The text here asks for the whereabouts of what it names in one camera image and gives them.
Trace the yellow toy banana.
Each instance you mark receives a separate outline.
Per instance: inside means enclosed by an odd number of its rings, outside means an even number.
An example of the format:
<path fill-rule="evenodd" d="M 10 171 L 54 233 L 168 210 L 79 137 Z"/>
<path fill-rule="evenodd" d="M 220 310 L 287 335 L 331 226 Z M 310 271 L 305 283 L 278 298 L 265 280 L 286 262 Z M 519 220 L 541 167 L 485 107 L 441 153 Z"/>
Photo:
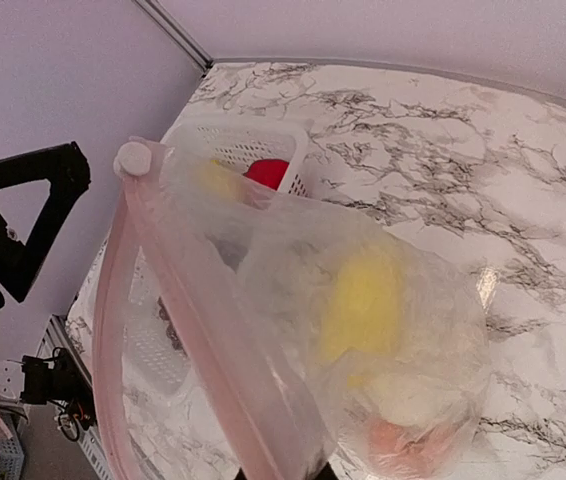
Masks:
<path fill-rule="evenodd" d="M 352 352 L 393 353 L 401 336 L 404 286 L 402 262 L 392 251 L 370 246 L 349 256 L 337 272 L 321 318 L 321 363 Z"/>

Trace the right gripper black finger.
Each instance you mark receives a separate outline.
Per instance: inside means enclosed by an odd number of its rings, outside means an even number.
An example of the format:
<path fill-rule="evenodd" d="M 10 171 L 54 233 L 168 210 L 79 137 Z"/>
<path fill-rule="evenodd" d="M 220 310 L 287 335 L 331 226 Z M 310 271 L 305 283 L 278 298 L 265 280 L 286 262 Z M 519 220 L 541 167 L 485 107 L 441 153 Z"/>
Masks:
<path fill-rule="evenodd" d="M 337 475 L 324 457 L 249 457 L 241 459 L 235 478 L 336 480 Z"/>

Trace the orange toy pumpkin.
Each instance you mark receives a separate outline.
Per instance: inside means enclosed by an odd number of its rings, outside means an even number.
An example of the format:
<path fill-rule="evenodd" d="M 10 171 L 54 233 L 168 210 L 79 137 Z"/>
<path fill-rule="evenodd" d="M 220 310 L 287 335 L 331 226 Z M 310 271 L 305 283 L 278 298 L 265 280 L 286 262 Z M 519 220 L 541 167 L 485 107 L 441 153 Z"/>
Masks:
<path fill-rule="evenodd" d="M 429 478 L 446 468 L 466 443 L 461 427 L 443 424 L 423 430 L 373 418 L 367 426 L 366 460 L 379 475 Z"/>

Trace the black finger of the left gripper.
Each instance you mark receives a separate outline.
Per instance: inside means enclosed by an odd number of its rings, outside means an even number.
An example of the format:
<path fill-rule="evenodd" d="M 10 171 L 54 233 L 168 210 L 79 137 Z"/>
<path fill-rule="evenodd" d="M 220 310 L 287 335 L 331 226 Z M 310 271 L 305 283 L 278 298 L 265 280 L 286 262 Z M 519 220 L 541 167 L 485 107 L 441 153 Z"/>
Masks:
<path fill-rule="evenodd" d="M 75 142 L 0 160 L 0 190 L 36 181 L 49 183 L 48 197 L 26 241 L 9 232 L 0 213 L 0 284 L 24 301 L 77 200 L 89 189 L 90 169 Z"/>

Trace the clear zip top bag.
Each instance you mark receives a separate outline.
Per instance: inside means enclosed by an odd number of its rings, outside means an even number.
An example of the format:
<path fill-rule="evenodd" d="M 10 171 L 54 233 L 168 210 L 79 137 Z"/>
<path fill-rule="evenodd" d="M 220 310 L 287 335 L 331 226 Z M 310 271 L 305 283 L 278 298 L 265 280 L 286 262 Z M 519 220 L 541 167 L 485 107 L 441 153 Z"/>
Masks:
<path fill-rule="evenodd" d="M 470 446 L 490 376 L 474 279 L 353 209 L 204 144 L 117 152 L 93 388 L 118 479 L 317 479 L 337 455 L 424 479 Z"/>

